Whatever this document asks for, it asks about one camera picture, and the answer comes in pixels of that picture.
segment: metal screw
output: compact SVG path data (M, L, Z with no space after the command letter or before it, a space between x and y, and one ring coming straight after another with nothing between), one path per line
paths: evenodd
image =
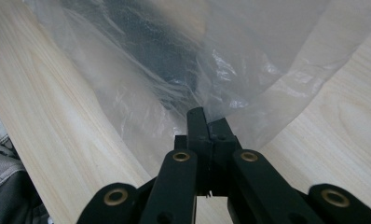
M125 189L112 189L104 195L104 203L109 206L116 206L124 203L128 198L128 192Z
M345 195L333 189L323 190L322 197L325 199L326 202L336 207L348 207L350 205L350 201Z
M241 158L245 161L257 161L258 157L253 152L243 152L240 154Z
M185 152L177 152L173 155L173 159L176 161L188 161L190 156Z

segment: black metal bracket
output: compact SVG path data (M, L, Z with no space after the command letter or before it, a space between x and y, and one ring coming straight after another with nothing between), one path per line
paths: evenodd
M371 209L342 188L293 189L265 157L242 149L226 119L206 123L201 107L187 113L156 178L140 188L116 183L99 190L77 223L195 223L197 196L227 197L234 223L371 223Z

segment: light wood grain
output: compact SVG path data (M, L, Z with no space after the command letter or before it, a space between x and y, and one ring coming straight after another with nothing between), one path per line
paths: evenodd
M108 183L150 177L21 1L0 1L0 116L56 223ZM296 189L332 183L371 206L371 37L262 153ZM228 223L225 210L199 200L198 223Z
M371 207L371 36L261 151L296 189L331 183Z
M0 117L56 223L109 183L149 178L21 1L0 1Z

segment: plastic bag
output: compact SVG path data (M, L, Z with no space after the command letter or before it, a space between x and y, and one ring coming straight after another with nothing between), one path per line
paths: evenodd
M186 111L259 149L371 33L371 0L25 0L156 175Z

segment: wood grain pattern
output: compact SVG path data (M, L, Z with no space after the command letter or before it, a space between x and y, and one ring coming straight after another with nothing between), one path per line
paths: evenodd
M56 223L75 223L104 185L149 178L90 86L16 0L0 1L0 116ZM371 37L262 153L296 189L332 183L371 206ZM198 223L229 222L222 199L200 208Z
M149 178L21 1L0 1L0 117L56 223L107 184Z
M296 189L331 183L371 207L371 36L261 151Z

